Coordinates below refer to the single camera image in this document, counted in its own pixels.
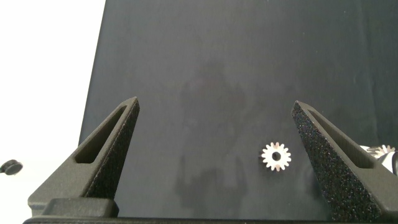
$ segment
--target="partial gear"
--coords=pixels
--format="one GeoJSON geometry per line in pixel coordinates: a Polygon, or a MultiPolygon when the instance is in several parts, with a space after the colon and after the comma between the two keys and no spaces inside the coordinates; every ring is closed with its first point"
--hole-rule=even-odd
{"type": "Polygon", "coordinates": [[[290,158],[290,153],[287,152],[289,149],[284,148],[285,145],[279,145],[277,143],[271,143],[271,145],[267,145],[267,149],[263,149],[264,152],[261,154],[261,157],[264,158],[263,163],[267,164],[267,167],[271,167],[271,170],[276,169],[276,171],[280,171],[280,169],[285,170],[285,167],[289,166],[289,162],[292,161],[290,158]]]}
{"type": "Polygon", "coordinates": [[[378,150],[376,150],[376,155],[374,155],[374,157],[376,159],[380,158],[381,156],[383,156],[387,153],[396,151],[396,149],[394,147],[391,147],[391,146],[386,147],[385,145],[382,145],[381,147],[378,147],[377,149],[378,150]]]}

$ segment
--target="black rubber foot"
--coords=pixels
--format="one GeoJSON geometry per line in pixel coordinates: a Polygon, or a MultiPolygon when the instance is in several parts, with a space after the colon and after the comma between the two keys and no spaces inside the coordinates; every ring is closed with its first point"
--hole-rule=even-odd
{"type": "Polygon", "coordinates": [[[22,169],[22,164],[14,159],[6,162],[0,167],[0,172],[6,175],[15,175],[22,169]]]}

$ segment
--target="black surface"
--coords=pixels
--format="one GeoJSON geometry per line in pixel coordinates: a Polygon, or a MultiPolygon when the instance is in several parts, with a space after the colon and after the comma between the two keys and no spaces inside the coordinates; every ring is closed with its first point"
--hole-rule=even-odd
{"type": "Polygon", "coordinates": [[[108,1],[80,139],[138,96],[119,216],[329,219],[290,109],[398,145],[397,5],[108,1]],[[283,172],[257,158],[271,141],[292,153],[283,172]]]}

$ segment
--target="small metal gear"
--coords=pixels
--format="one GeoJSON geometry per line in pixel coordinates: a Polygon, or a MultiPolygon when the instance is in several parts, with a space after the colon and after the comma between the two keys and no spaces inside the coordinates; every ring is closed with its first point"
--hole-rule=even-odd
{"type": "Polygon", "coordinates": [[[376,155],[374,156],[375,158],[380,158],[381,156],[383,156],[384,154],[390,153],[390,152],[395,152],[395,148],[394,147],[390,147],[390,146],[385,146],[382,145],[381,147],[377,148],[378,150],[376,150],[376,155]]]}
{"type": "Polygon", "coordinates": [[[285,145],[279,145],[279,142],[275,144],[272,142],[271,145],[267,145],[267,149],[262,150],[264,152],[261,154],[261,157],[264,158],[262,162],[266,163],[267,167],[271,167],[271,170],[275,168],[278,172],[280,169],[285,170],[285,166],[289,166],[288,162],[292,159],[290,158],[291,154],[287,152],[289,149],[284,147],[285,145]]]}

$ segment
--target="white wall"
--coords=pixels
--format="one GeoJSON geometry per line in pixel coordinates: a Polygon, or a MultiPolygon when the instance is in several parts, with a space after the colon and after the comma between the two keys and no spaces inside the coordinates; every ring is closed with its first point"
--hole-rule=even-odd
{"type": "Polygon", "coordinates": [[[76,149],[104,0],[0,1],[0,223],[31,216],[29,195],[76,149]]]}

